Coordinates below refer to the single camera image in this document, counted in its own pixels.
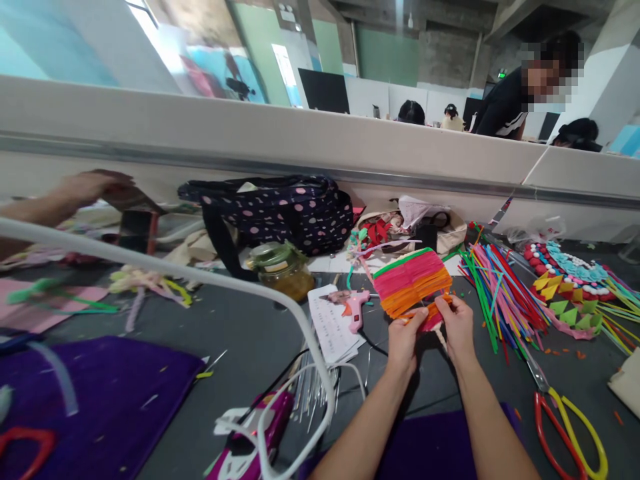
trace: polka dot bag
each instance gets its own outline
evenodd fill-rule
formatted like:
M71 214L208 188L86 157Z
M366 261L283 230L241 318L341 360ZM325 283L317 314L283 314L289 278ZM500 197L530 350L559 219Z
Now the polka dot bag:
M245 191L247 186L255 189ZM235 269L227 265L230 255L221 250L233 246L223 219L238 228L250 247L288 240L309 256L341 250L353 227L351 198L322 175L190 181L178 195L200 202L213 246L232 273ZM237 263L235 250L233 255Z

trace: plastic bag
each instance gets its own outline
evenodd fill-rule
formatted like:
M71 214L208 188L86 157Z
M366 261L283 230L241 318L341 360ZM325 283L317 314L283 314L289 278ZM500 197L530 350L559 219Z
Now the plastic bag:
M514 227L505 232L510 244L516 250L521 251L529 243L546 243L567 232L567 224L559 215L555 217L534 217L529 224L522 227Z

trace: person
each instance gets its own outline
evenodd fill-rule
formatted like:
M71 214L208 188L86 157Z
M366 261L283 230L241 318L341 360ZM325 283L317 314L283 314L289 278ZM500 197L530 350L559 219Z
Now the person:
M454 104L450 103L447 105L447 108L445 108L445 117L442 119L440 128L455 131L465 129L465 123L462 121L462 118L460 118L460 115L458 115L458 109Z
M595 142L599 133L598 125L594 120L581 118L560 127L558 135L551 144L555 147L600 152L602 145Z
M93 170L64 177L44 197L16 201L0 207L0 217L57 227L82 207L93 205L109 188L131 186L133 180L124 173ZM0 261L29 246L28 242L0 238Z
M475 356L473 310L455 296L452 300L449 306L444 298L438 297L435 304L447 328L447 350L458 378L477 477L539 479ZM411 313L414 316L408 324L403 320L390 324L389 359L384 374L309 480L374 478L409 379L417 367L416 334L428 311L420 308ZM426 463L425 478L428 477Z
M544 103L557 93L578 68L582 52L574 31L536 44L533 59L508 74L483 100L472 133L521 140L531 104Z
M398 121L403 123L414 123L416 125L425 124L425 111L418 102L407 100L400 107Z

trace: hot glue gun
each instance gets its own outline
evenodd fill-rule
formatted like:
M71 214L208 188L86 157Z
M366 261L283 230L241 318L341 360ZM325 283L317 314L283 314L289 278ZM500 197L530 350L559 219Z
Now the hot glue gun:
M329 300L336 305L344 305L345 311L342 313L342 316L352 317L352 321L349 324L349 331L356 334L358 333L358 330L362 328L362 304L369 301L370 297L371 294L369 290L341 290L332 292L328 295L323 295L320 298L323 300Z

